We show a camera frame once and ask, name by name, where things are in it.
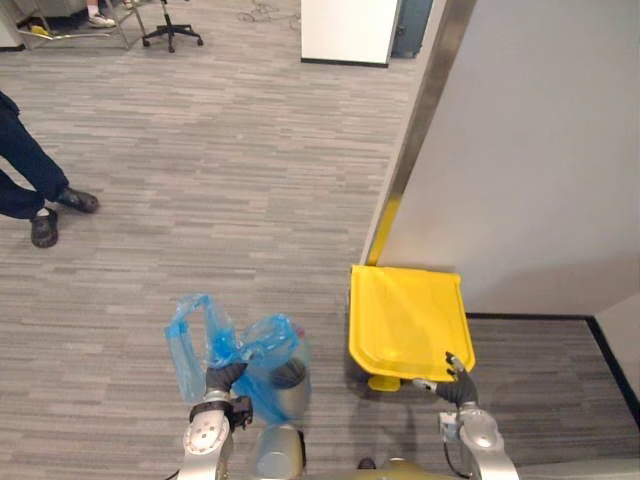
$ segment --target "black shoe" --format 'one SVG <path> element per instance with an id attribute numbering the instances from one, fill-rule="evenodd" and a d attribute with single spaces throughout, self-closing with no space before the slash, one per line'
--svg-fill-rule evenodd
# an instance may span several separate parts
<path id="1" fill-rule="evenodd" d="M 58 214 L 47 208 L 49 215 L 33 217 L 31 221 L 31 243 L 38 248 L 53 247 L 58 242 Z"/>
<path id="2" fill-rule="evenodd" d="M 363 458 L 362 460 L 360 460 L 360 463 L 358 464 L 358 470 L 375 470 L 375 469 L 376 469 L 376 462 L 371 460 L 369 457 Z"/>
<path id="3" fill-rule="evenodd" d="M 93 213 L 100 206 L 95 196 L 87 192 L 74 190 L 71 187 L 65 188 L 56 201 L 84 213 Z"/>

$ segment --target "black baseboard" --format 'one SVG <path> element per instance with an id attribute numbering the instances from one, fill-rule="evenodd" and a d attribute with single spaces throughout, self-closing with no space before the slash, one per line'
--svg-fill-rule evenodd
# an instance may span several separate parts
<path id="1" fill-rule="evenodd" d="M 373 62 L 352 62 L 350 60 L 324 60 L 322 58 L 305 58 L 300 59 L 302 63 L 324 63 L 327 65 L 349 65 L 353 67 L 375 67 L 375 68 L 389 68 L 388 63 L 373 63 Z"/>
<path id="2" fill-rule="evenodd" d="M 590 318 L 587 315 L 543 315 L 537 313 L 475 313 L 467 312 L 467 318 L 495 318 L 498 320 L 579 320 Z"/>
<path id="3" fill-rule="evenodd" d="M 549 320 L 549 321 L 581 321 L 586 322 L 591 335 L 593 335 L 602 356 L 609 366 L 611 375 L 613 375 L 622 397 L 624 398 L 627 408 L 631 412 L 631 416 L 636 422 L 636 426 L 640 429 L 640 403 L 638 396 L 635 394 L 629 381 L 618 363 L 616 356 L 613 354 L 607 338 L 604 336 L 600 325 L 595 317 L 590 315 L 539 315 L 539 314 L 516 314 L 516 313 L 474 313 L 468 312 L 467 318 L 475 319 L 498 319 L 498 320 Z"/>
<path id="4" fill-rule="evenodd" d="M 25 48 L 24 43 L 21 43 L 15 47 L 0 47 L 0 52 L 21 52 Z"/>
<path id="5" fill-rule="evenodd" d="M 607 365 L 609 365 L 609 370 L 611 370 L 611 374 L 618 384 L 620 392 L 622 392 L 624 401 L 627 403 L 627 407 L 629 408 L 633 419 L 636 421 L 636 426 L 640 430 L 640 403 L 638 403 L 638 397 L 631 388 L 631 385 L 629 385 L 629 381 L 627 380 L 622 367 L 618 363 L 616 356 L 613 354 L 613 351 L 609 346 L 609 342 L 607 342 L 607 339 L 598 324 L 598 320 L 596 320 L 595 317 L 589 317 L 587 319 L 587 325 L 589 330 L 591 330 L 591 334 L 598 344 L 598 347 L 600 347 L 602 356 L 607 362 Z"/>

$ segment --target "dark pants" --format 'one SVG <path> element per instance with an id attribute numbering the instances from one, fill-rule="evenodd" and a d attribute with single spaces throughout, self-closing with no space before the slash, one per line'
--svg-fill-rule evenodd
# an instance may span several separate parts
<path id="1" fill-rule="evenodd" d="M 67 177 L 27 132 L 15 110 L 0 101 L 0 155 L 36 189 L 16 185 L 0 170 L 0 214 L 33 218 L 45 198 L 56 201 L 69 185 Z"/>

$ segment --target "office chair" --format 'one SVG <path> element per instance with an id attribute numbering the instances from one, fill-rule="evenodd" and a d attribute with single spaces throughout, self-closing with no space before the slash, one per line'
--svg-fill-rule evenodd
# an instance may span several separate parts
<path id="1" fill-rule="evenodd" d="M 196 37 L 198 39 L 198 46 L 201 47 L 204 45 L 202 41 L 202 37 L 193 31 L 191 25 L 174 25 L 171 23 L 171 17 L 169 17 L 169 13 L 167 12 L 167 0 L 160 0 L 162 3 L 162 11 L 164 12 L 164 20 L 167 23 L 166 25 L 158 25 L 157 28 L 147 35 L 142 37 L 142 45 L 148 47 L 151 45 L 149 43 L 149 39 L 153 37 L 160 37 L 165 33 L 169 36 L 169 53 L 174 53 L 176 50 L 173 48 L 173 37 L 177 33 L 181 35 L 187 35 L 189 37 Z"/>

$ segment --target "yellow bin lid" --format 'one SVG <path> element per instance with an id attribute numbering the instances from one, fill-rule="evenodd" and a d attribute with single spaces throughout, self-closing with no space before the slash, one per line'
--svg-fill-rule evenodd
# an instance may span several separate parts
<path id="1" fill-rule="evenodd" d="M 451 381 L 445 352 L 471 370 L 460 275 L 354 265 L 349 351 L 367 372 L 389 377 Z"/>

